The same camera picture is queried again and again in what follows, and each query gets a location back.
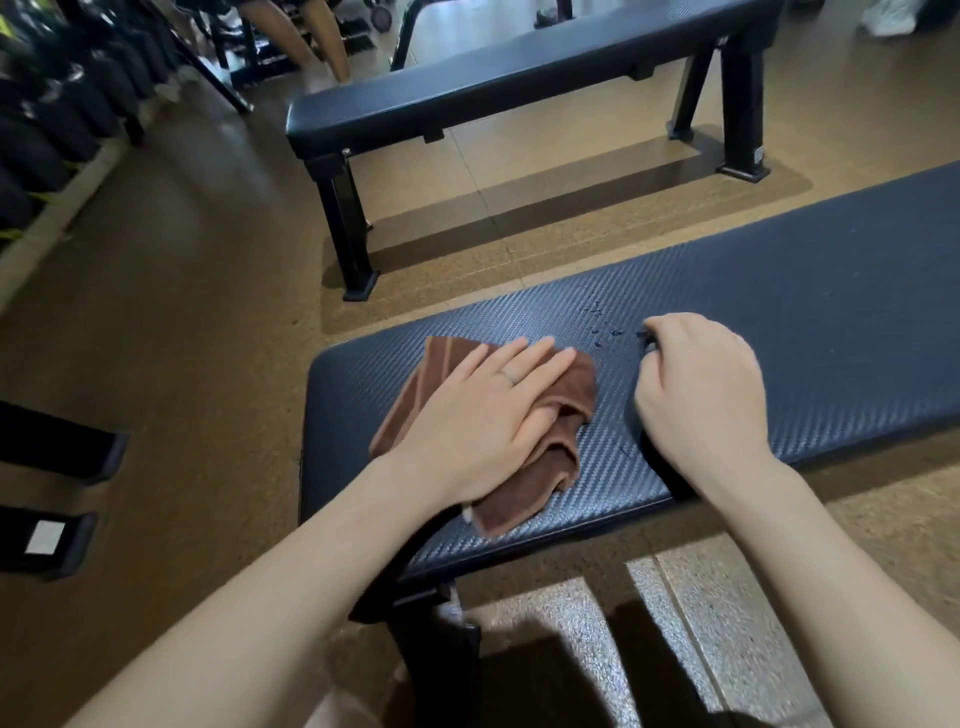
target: white label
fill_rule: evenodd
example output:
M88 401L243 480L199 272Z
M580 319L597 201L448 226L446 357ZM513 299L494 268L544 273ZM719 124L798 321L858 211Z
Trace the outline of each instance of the white label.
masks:
M24 553L37 553L41 556L50 556L57 550L60 536L66 523L57 521L39 521L34 527L34 535L30 537L27 550Z

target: right hand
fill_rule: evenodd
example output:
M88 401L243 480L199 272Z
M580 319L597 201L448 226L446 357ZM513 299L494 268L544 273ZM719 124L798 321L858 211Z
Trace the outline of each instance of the right hand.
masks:
M658 350L640 362L640 419L667 462L716 505L718 491L776 463L754 351L696 313L657 316L644 325Z

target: brown floor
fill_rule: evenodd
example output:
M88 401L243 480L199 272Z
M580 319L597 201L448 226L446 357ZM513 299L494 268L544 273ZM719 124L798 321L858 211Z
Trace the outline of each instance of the brown floor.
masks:
M416 61L524 33L534 7L429 9ZM190 90L0 319L0 399L132 433L123 471L95 489L0 469L0 502L102 516L77 576L0 578L4 725L61 723L294 527L305 373L329 343L960 158L960 27L872 42L859 10L828 0L782 28L767 57L774 173L757 186L707 173L716 69L695 148L664 139L680 64L358 158L385 271L366 305L339 301L319 200L283 138L296 81L256 89L248 120ZM382 68L368 56L355 62ZM960 634L960 432L811 479ZM460 589L486 627L482 724L828 725L703 507ZM408 724L398 666L380 627L332 640L336 684L389 725Z

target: white sneaker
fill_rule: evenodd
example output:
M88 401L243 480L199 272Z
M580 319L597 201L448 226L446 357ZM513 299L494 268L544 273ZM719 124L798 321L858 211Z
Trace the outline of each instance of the white sneaker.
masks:
M917 29L917 0L879 0L860 16L874 37L909 36Z

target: left hand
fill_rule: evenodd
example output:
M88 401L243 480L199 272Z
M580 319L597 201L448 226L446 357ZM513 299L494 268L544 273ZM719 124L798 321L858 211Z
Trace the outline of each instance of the left hand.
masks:
M537 364L552 336L533 346L516 339L487 356L482 344L464 359L387 457L433 489L442 510L473 502L519 470L556 421L557 407L531 411L537 398L573 363L572 348Z

